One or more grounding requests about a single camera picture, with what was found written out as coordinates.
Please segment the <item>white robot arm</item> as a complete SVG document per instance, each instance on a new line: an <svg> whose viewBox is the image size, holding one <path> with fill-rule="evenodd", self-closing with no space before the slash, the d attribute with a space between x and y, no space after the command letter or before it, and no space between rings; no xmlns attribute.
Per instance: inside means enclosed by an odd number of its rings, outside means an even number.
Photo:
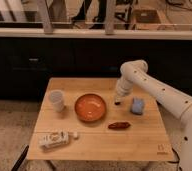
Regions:
<svg viewBox="0 0 192 171"><path fill-rule="evenodd" d="M121 65L121 77L115 86L115 102L131 93L135 84L154 97L184 125L179 171L192 171L192 96L183 93L147 74L144 60L128 61Z"/></svg>

